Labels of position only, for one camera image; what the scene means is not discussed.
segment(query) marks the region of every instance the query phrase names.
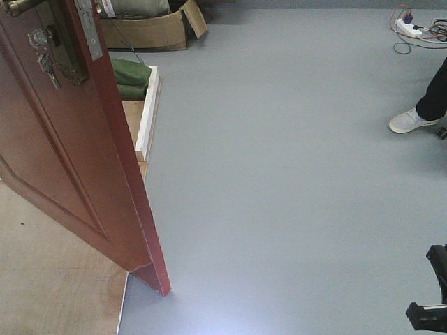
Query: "leg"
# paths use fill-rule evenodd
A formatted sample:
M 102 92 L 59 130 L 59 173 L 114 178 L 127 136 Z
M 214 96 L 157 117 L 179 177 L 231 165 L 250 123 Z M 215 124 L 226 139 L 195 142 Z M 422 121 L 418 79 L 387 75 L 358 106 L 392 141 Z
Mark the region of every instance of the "leg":
M 428 85 L 427 93 L 416 105 L 416 110 L 424 120 L 442 118 L 447 111 L 447 59 Z

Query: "white sneaker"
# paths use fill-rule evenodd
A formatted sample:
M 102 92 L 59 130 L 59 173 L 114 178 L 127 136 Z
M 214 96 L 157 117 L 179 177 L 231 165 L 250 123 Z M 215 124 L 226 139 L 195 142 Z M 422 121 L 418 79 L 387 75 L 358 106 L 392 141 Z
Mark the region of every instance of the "white sneaker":
M 436 124 L 439 120 L 427 121 L 420 117 L 416 111 L 416 108 L 411 108 L 408 112 L 401 113 L 391 119 L 388 127 L 395 133 L 403 134 L 409 133 L 416 128 L 431 126 Z

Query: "door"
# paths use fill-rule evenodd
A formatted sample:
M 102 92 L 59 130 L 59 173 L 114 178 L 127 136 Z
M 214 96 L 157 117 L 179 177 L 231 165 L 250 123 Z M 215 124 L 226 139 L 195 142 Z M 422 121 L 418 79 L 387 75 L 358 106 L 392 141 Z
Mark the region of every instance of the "door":
M 102 56 L 90 53 L 78 15 L 77 6 L 85 0 L 48 3 L 54 2 L 59 2 L 73 38 L 69 47 L 79 57 L 86 79 L 75 86 L 55 66 L 60 83 L 56 89 L 37 62 L 41 52 L 28 37 L 47 28 L 41 24 L 41 13 L 31 8 L 12 17 L 0 10 L 1 177 L 22 197 L 166 295 L 166 266 L 98 15 L 89 9 Z

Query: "black object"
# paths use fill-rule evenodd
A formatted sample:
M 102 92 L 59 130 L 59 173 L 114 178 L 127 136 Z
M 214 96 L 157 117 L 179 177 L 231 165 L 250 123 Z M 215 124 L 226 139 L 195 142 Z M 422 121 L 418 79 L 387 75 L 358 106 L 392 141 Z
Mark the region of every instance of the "black object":
M 427 258 L 438 278 L 442 304 L 419 306 L 412 302 L 406 310 L 406 316 L 414 330 L 447 333 L 447 246 L 431 246 Z
M 438 129 L 436 131 L 436 135 L 438 135 L 439 138 L 441 138 L 441 140 L 445 140 L 447 138 L 447 129 L 446 129 L 446 127 L 441 127 L 440 129 Z

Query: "green bag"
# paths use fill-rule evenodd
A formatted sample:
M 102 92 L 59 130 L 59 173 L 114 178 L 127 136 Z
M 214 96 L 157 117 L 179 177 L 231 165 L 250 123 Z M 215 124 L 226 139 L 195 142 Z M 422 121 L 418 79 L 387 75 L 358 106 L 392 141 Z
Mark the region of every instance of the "green bag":
M 144 100 L 151 68 L 134 61 L 111 58 L 113 73 L 123 100 Z

